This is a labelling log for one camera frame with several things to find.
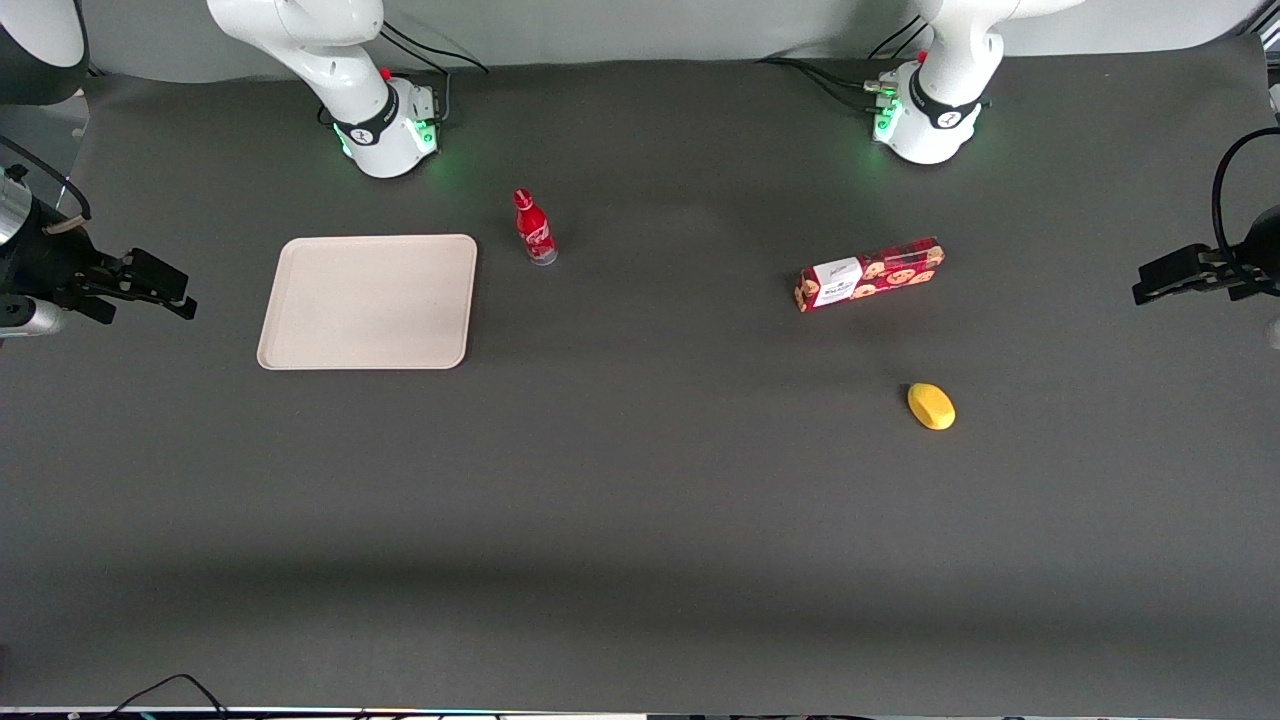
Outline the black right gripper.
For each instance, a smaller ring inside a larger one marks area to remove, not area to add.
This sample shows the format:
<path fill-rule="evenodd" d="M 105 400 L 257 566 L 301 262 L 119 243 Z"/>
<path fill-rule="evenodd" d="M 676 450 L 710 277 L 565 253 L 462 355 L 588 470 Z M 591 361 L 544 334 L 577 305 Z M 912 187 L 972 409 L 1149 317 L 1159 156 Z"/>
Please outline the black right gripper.
<path fill-rule="evenodd" d="M 78 313 L 101 324 L 114 320 L 113 300 L 152 304 L 192 320 L 198 301 L 187 295 L 189 277 L 142 249 L 122 260 L 100 252 L 82 229 L 63 234 L 23 231 L 3 245 L 3 324 L 36 319 L 42 309 Z"/>

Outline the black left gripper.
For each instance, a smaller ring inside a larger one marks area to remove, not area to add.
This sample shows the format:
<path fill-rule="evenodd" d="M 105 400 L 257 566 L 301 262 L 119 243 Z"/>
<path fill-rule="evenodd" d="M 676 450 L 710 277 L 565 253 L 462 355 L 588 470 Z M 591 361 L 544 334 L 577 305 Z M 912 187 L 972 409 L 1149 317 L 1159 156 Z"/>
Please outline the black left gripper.
<path fill-rule="evenodd" d="M 1216 247 L 1193 243 L 1139 268 L 1132 287 L 1137 306 L 1183 293 L 1226 290 L 1235 302 L 1257 295 L 1277 297 L 1279 205 L 1261 213 L 1239 243 L 1225 236 L 1222 211 L 1212 210 Z"/>

